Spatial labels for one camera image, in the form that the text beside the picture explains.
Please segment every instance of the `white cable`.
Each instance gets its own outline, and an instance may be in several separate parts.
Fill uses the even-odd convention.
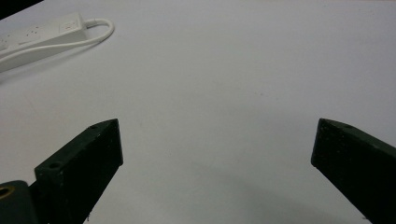
[[[48,45],[48,46],[31,48],[31,49],[24,49],[24,50],[12,53],[12,54],[0,59],[0,64],[4,63],[6,61],[9,61],[11,59],[14,59],[18,56],[21,56],[22,54],[25,54],[25,53],[32,53],[32,52],[36,52],[36,51],[40,51],[40,50],[48,50],[48,49],[68,50],[68,49],[82,47],[82,46],[86,46],[86,45],[90,45],[90,44],[99,43],[99,42],[102,42],[105,39],[107,39],[114,32],[113,22],[106,20],[106,19],[91,19],[91,20],[84,21],[84,24],[87,27],[87,29],[91,28],[93,26],[106,25],[106,26],[108,26],[108,30],[103,35],[100,35],[100,36],[97,36],[95,38],[88,39],[88,40],[83,40],[83,41],[78,41],[78,42],[68,43],[68,44]]]

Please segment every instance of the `screw hole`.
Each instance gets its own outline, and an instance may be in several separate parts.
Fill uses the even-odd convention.
[[[9,188],[0,189],[0,197],[3,197],[3,196],[5,196],[8,193],[9,193]]]
[[[58,162],[58,161],[56,161],[56,162],[50,164],[50,165],[49,165],[49,168],[50,168],[50,169],[56,169],[56,168],[59,168],[60,166],[61,166],[61,163]]]
[[[6,198],[12,192],[14,192],[15,188],[13,186],[5,186],[0,187],[0,199]]]

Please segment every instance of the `power strip switch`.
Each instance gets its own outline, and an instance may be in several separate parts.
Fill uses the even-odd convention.
[[[88,39],[85,30],[96,25],[110,29],[102,36]],[[76,12],[0,36],[0,72],[49,57],[62,51],[98,43],[114,31],[111,21],[84,21]]]

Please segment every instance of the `white power strip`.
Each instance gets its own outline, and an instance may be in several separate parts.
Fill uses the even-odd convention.
[[[99,37],[87,39],[85,30],[107,25],[109,30]],[[111,21],[84,21],[78,13],[69,14],[45,24],[30,26],[0,36],[0,72],[31,63],[62,51],[98,43],[114,31]]]

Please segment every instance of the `white surface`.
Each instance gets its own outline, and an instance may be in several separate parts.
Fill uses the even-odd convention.
[[[90,223],[369,223],[314,167],[319,118],[396,146],[396,3],[44,1],[104,43],[0,74],[0,182],[120,120],[125,163]]]

